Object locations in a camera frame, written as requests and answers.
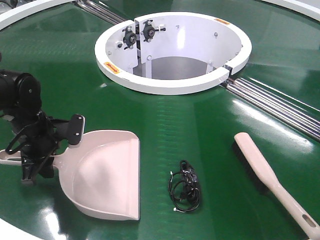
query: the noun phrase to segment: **hole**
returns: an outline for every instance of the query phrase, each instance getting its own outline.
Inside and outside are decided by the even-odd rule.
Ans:
[[[133,74],[142,77],[145,63],[139,62]],[[181,56],[168,56],[152,60],[152,78],[159,80],[179,80],[199,77],[206,74],[207,64],[203,61]]]
[[[307,215],[303,214],[302,217],[310,225],[310,227],[315,228],[317,226]]]

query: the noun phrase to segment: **white circular opening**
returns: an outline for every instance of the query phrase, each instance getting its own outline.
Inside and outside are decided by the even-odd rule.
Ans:
[[[101,71],[139,92],[180,95],[212,88],[248,62],[252,45],[235,25],[203,14],[161,12],[119,23],[96,41]]]

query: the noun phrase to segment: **metal rail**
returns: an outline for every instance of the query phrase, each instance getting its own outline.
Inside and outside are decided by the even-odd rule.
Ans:
[[[294,104],[247,81],[243,78],[229,78],[223,86],[230,92],[272,114],[286,124],[320,142],[320,121],[298,110]]]
[[[125,18],[115,14],[114,12],[107,9],[105,4],[98,4],[90,0],[77,0],[75,2],[77,6],[82,8],[83,10],[105,20],[108,23],[113,25],[122,23],[126,21]]]

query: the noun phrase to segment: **bolt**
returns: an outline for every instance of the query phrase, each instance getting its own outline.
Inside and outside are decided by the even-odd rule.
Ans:
[[[131,36],[129,39],[129,42],[134,44],[136,42],[136,37],[135,36]]]
[[[147,32],[147,35],[148,35],[149,37],[153,37],[153,36],[155,35],[155,30],[150,29],[150,30]]]

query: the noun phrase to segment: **white border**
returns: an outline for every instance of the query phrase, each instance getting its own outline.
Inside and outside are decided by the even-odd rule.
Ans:
[[[199,13],[192,12],[159,12],[154,14],[149,14],[147,18],[157,18],[165,16],[192,16],[198,18],[204,18],[208,20],[215,21],[216,17],[208,16]],[[224,82],[230,74],[235,74],[241,70],[249,60],[249,55],[252,50],[252,44],[249,37],[238,27],[233,24],[224,25],[235,32],[240,38],[242,48],[237,56],[232,60],[228,61],[224,67],[219,67],[216,70],[201,75],[198,77],[179,79],[179,80],[160,80],[160,79],[150,79],[142,76],[137,76],[131,74],[114,64],[106,53],[106,44],[108,39],[117,31],[121,31],[126,26],[134,24],[132,20],[128,20],[119,23],[108,30],[106,30],[96,41],[94,52],[96,57],[96,62],[100,70],[114,82],[139,92],[157,94],[157,95],[182,95],[196,93],[204,91],[217,86],[218,84]],[[119,73],[114,73],[111,71],[104,63],[111,63],[119,69]]]
[[[0,30],[42,10],[72,2],[72,0],[35,0],[0,14]]]
[[[294,10],[310,18],[320,21],[320,9],[315,3],[308,0],[262,0],[268,3],[276,4],[287,9]]]

